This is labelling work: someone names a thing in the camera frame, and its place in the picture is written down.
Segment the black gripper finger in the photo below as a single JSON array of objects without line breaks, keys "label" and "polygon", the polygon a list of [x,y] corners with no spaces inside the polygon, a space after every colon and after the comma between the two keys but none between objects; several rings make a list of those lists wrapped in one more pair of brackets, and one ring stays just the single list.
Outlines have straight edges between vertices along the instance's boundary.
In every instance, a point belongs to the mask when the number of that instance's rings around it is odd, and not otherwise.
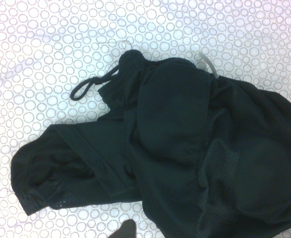
[{"label": "black gripper finger", "polygon": [[132,220],[126,220],[121,227],[113,233],[114,238],[136,238],[136,223]]}]

